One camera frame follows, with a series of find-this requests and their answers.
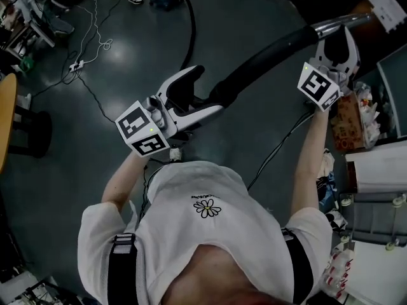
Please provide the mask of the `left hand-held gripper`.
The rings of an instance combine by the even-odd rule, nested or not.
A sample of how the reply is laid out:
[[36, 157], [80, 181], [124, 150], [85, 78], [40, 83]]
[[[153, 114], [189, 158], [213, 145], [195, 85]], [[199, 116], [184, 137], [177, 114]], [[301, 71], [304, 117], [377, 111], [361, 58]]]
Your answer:
[[[183, 69], [166, 79], [156, 93], [145, 101], [134, 102], [115, 123], [131, 150], [138, 156], [150, 156], [170, 147], [168, 139], [222, 112], [220, 104], [207, 104], [189, 109], [194, 99], [194, 85], [204, 73], [202, 65]], [[167, 109], [172, 109], [172, 118]]]

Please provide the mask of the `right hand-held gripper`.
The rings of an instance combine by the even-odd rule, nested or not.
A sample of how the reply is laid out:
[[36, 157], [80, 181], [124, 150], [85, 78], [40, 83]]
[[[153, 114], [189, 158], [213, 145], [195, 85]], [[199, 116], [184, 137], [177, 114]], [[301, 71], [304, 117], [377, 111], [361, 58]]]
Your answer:
[[349, 57], [344, 63], [344, 33], [337, 32], [321, 41], [321, 57], [332, 63], [344, 63], [344, 73], [321, 65], [314, 67], [303, 64], [297, 89], [309, 98], [322, 112], [327, 111], [338, 99], [344, 96], [347, 75], [356, 75], [361, 58], [355, 40], [348, 27], [345, 27]]

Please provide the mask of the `person's left forearm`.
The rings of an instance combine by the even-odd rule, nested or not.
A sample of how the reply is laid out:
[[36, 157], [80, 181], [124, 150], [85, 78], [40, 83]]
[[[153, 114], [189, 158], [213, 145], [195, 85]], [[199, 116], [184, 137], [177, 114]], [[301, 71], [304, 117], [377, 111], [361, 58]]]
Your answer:
[[121, 213], [148, 161], [148, 157], [142, 158], [132, 151], [109, 179], [101, 202], [115, 205]]

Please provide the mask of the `person's right forearm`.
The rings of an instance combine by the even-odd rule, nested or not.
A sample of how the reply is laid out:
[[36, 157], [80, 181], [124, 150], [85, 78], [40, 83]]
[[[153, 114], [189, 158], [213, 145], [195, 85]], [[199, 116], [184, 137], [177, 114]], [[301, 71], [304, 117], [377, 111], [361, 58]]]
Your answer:
[[319, 208], [317, 178], [321, 168], [329, 113], [316, 110], [305, 137], [294, 173], [291, 214], [303, 208]]

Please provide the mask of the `white paper board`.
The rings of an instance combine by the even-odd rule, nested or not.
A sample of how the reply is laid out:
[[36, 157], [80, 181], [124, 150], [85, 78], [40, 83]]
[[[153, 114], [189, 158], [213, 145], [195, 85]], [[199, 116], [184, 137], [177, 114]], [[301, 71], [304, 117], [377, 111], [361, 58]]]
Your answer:
[[396, 0], [368, 0], [371, 10], [385, 29], [386, 33], [394, 31], [407, 21], [407, 12]]

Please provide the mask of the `clear plastic bag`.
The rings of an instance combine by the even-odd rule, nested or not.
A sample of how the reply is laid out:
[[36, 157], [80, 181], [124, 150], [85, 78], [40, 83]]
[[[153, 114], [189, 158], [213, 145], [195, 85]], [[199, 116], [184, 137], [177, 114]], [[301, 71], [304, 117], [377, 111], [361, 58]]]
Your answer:
[[380, 115], [376, 110], [378, 104], [373, 101], [371, 87], [366, 83], [361, 81], [354, 83], [354, 93], [359, 108], [364, 148], [371, 149], [376, 144], [381, 134], [380, 124], [376, 120]]

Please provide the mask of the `printed cardboard box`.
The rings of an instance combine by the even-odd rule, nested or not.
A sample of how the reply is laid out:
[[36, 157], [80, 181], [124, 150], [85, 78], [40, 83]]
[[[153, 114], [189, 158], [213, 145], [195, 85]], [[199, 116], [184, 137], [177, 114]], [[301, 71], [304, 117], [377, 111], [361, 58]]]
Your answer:
[[367, 149], [356, 94], [341, 97], [332, 108], [331, 129], [338, 151]]

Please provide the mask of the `white side table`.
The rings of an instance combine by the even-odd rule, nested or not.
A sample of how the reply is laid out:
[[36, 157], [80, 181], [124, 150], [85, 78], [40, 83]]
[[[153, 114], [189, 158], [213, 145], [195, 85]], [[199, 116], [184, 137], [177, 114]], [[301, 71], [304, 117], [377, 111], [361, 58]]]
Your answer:
[[354, 165], [360, 193], [407, 191], [407, 140], [349, 153], [345, 159]]

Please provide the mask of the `person's white t-shirt torso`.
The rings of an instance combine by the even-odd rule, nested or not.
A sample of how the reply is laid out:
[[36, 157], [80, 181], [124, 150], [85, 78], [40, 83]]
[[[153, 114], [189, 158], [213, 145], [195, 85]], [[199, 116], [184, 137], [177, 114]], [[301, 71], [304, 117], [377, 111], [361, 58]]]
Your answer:
[[134, 233], [137, 290], [160, 305], [199, 245], [227, 251], [260, 291], [291, 302], [294, 271], [283, 228], [249, 196], [233, 170], [207, 161], [163, 167], [148, 191], [151, 206], [139, 225], [124, 223], [109, 203], [88, 207], [78, 236], [78, 271], [85, 290], [107, 303], [107, 266], [114, 237]]

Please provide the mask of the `black round stool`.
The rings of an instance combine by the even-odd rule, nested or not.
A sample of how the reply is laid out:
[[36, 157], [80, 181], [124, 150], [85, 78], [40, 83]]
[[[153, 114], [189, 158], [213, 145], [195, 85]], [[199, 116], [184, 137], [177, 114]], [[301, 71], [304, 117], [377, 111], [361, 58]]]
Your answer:
[[21, 122], [14, 121], [12, 129], [27, 133], [27, 146], [8, 146], [8, 153], [42, 158], [52, 141], [52, 119], [48, 112], [33, 112], [18, 105], [15, 114], [22, 117]]

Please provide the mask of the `small green object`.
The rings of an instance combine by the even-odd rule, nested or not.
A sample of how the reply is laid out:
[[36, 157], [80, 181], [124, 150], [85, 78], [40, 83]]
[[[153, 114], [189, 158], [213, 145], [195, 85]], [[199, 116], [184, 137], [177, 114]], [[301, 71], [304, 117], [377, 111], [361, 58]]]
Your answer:
[[34, 61], [31, 57], [24, 56], [21, 61], [19, 68], [21, 69], [22, 72], [28, 73], [34, 68]]

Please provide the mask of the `gray cart with casters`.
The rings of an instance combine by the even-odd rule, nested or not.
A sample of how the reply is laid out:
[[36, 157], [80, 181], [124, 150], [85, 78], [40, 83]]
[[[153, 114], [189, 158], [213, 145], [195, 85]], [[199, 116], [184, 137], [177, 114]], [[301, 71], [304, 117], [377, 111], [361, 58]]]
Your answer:
[[340, 213], [347, 221], [341, 242], [383, 245], [386, 250], [407, 246], [407, 191], [343, 193]]

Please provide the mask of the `cluttered work desk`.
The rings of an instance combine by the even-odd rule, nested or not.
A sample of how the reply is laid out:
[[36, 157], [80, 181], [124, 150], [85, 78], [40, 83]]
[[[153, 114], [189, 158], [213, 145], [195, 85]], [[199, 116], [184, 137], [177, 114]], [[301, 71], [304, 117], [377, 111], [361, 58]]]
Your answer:
[[21, 12], [25, 23], [34, 23], [45, 33], [70, 36], [75, 28], [61, 19], [60, 10], [67, 10], [74, 0], [11, 0], [11, 5]]

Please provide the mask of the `round wooden table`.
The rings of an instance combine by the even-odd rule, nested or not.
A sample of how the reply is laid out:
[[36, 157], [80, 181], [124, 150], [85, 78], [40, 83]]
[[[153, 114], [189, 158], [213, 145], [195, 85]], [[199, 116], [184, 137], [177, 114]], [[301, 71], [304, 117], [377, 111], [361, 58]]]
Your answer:
[[0, 173], [8, 154], [16, 100], [17, 77], [9, 74], [0, 82]]

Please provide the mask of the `pack of water bottles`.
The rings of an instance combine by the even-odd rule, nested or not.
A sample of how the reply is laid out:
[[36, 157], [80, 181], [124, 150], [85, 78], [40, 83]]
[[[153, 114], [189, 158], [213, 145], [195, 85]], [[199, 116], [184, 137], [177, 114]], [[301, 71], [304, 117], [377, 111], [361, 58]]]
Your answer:
[[335, 250], [332, 253], [331, 261], [322, 279], [322, 289], [328, 296], [335, 299], [342, 296], [353, 259], [354, 252], [349, 249]]

